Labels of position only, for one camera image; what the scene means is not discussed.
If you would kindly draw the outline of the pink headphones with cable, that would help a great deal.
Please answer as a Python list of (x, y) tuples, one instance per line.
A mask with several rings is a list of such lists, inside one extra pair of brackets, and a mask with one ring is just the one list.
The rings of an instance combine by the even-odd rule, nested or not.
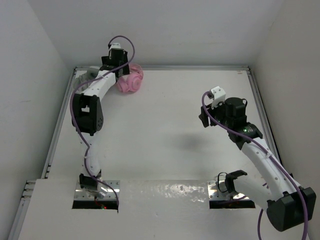
[(129, 64), (129, 75), (120, 77), (116, 86), (122, 93), (135, 93), (140, 89), (143, 78), (142, 67), (138, 64)]

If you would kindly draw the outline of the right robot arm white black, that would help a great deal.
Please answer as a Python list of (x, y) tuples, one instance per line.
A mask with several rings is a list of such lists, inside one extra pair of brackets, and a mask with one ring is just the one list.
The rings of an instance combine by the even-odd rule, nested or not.
[(266, 213), (279, 232), (302, 224), (303, 232), (307, 233), (317, 195), (311, 187), (298, 183), (269, 150), (262, 132), (247, 120), (247, 100), (216, 97), (208, 91), (202, 98), (212, 100), (200, 108), (203, 126), (226, 130), (230, 141), (253, 163), (264, 180), (263, 184), (257, 183), (248, 170), (239, 169), (225, 173), (224, 180), (216, 180), (218, 192), (230, 198), (238, 193), (245, 195)]

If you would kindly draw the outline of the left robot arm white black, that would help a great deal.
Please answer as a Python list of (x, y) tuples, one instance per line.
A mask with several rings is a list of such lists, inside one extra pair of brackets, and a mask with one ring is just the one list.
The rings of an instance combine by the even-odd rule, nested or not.
[(91, 66), (86, 73), (76, 78), (69, 102), (71, 122), (84, 147), (79, 185), (96, 193), (105, 185), (96, 153), (98, 133), (104, 125), (101, 100), (119, 78), (130, 73), (128, 52), (117, 43), (108, 47), (108, 55), (101, 58), (101, 67)]

